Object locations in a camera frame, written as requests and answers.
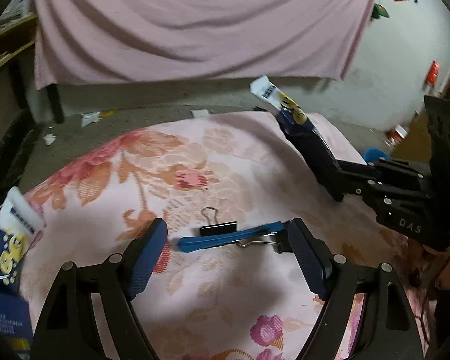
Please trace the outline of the blue smiley snack wrapper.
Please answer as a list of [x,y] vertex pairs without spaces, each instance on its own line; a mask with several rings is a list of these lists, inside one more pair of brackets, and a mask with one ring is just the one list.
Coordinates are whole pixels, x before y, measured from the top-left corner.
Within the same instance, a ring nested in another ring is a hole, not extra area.
[[262,107],[271,113],[279,125],[290,135],[299,133],[316,133],[316,127],[300,106],[267,76],[254,80],[250,86],[250,93],[261,103]]

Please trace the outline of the black binder clip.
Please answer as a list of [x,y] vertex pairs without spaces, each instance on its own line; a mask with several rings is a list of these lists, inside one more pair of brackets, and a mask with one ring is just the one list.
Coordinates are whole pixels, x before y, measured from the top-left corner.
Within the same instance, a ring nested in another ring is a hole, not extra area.
[[200,228],[200,236],[218,235],[238,231],[238,223],[236,221],[218,222],[218,209],[215,207],[206,206],[201,210],[201,214],[205,217],[207,225]]

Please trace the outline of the blue plastic strip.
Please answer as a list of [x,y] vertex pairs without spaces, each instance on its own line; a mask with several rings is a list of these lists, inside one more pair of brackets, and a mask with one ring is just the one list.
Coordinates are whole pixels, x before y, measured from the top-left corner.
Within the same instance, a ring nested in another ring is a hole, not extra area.
[[211,249],[224,245],[237,245],[246,248],[253,244],[279,245],[276,236],[285,230],[282,222],[267,223],[242,231],[209,236],[186,236],[177,242],[177,249],[183,253]]

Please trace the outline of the wooden cabinet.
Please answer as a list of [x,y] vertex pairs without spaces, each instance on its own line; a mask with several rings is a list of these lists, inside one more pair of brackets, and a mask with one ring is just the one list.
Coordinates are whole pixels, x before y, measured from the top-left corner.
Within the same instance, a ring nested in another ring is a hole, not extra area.
[[427,163],[433,157],[433,141],[450,146],[450,74],[439,97],[426,95],[424,100],[424,109],[393,149],[392,158]]

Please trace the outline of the blue cardboard box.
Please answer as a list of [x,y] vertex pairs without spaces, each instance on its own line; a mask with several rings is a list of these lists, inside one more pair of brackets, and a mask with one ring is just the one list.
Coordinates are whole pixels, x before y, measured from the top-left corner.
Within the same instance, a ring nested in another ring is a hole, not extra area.
[[29,359],[32,340],[28,303],[0,292],[0,359]]

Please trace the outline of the blue smiley wrapper on table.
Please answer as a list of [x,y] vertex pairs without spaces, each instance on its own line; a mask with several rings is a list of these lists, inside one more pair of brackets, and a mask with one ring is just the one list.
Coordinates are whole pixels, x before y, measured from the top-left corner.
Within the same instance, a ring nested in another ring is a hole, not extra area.
[[43,214],[12,187],[0,207],[0,292],[18,294],[23,260],[44,228]]

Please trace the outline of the white floor paper piece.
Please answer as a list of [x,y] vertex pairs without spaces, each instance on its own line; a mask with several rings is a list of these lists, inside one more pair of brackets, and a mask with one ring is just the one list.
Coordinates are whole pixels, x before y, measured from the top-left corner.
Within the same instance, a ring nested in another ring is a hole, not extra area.
[[192,110],[192,115],[194,118],[206,117],[209,115],[209,111],[207,109]]

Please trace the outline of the floral pink tablecloth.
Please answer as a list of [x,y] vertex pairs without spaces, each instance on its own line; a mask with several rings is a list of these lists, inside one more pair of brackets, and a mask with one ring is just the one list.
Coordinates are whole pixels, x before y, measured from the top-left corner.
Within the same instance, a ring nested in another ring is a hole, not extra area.
[[0,206],[0,359],[421,359],[405,238],[274,118],[114,138]]

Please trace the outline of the green hanging ornament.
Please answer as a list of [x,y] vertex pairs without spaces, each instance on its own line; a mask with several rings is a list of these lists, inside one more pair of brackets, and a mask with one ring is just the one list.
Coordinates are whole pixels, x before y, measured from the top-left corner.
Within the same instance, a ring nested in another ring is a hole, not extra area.
[[379,3],[375,3],[372,9],[371,18],[373,20],[379,20],[380,18],[389,18],[388,11]]

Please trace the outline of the small white floor scrap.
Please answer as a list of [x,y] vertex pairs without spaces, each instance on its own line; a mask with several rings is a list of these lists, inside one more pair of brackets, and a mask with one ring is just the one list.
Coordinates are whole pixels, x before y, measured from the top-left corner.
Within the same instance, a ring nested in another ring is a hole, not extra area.
[[46,146],[51,146],[57,139],[57,136],[53,133],[49,133],[43,137],[43,141],[46,144]]

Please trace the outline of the white paper scrap on floor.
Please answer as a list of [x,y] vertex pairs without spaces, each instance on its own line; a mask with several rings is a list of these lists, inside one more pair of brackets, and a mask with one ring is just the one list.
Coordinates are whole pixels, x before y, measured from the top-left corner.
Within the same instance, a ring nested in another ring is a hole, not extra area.
[[87,112],[81,114],[81,128],[101,121],[101,113],[99,111]]

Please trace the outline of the pink hanging sheet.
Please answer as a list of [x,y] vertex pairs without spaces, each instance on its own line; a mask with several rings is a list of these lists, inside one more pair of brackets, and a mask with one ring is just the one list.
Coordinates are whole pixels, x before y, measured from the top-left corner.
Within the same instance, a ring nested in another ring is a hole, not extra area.
[[374,0],[34,0],[34,82],[319,77],[348,71]]

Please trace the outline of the wooden shelf unit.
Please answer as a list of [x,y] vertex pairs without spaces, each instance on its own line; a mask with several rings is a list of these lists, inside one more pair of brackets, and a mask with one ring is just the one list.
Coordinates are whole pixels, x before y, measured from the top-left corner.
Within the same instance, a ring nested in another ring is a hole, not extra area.
[[35,43],[38,16],[34,0],[9,6],[0,17],[0,70]]

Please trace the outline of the red wall decoration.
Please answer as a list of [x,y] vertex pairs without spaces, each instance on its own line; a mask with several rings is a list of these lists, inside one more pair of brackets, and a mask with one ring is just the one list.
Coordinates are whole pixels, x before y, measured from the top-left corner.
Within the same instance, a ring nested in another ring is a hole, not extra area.
[[437,78],[439,75],[440,64],[433,60],[431,66],[427,72],[427,76],[425,78],[424,84],[434,87],[437,83]]

